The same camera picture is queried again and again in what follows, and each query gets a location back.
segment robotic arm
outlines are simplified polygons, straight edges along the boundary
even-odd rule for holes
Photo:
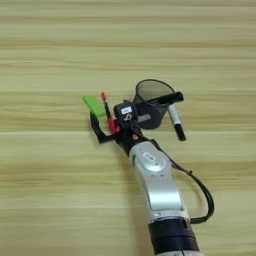
[[[117,126],[115,134],[105,135],[92,113],[91,126],[100,143],[115,140],[135,167],[155,255],[203,256],[199,252],[186,206],[171,177],[173,164],[170,157],[159,148],[155,140],[143,136],[133,103],[125,101],[115,106],[114,112]]]
[[[168,157],[151,142],[142,142],[131,149],[130,160],[145,198],[155,255],[202,256]]]

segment wood grain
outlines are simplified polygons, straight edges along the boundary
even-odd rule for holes
[[[0,32],[0,255],[153,255],[128,160],[97,144],[81,100],[105,90],[114,106],[145,78],[185,96],[187,142],[167,116],[145,134],[213,192],[201,250],[255,255],[254,0],[0,0]]]

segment silver arm segment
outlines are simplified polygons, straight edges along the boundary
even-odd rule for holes
[[[169,158],[150,141],[133,146],[129,158],[137,169],[155,255],[204,256],[199,252],[185,204],[171,177]]]
[[[145,197],[149,220],[158,218],[189,218],[179,190],[171,177],[168,157],[151,142],[134,146],[130,152],[132,165],[138,169],[137,181]]]

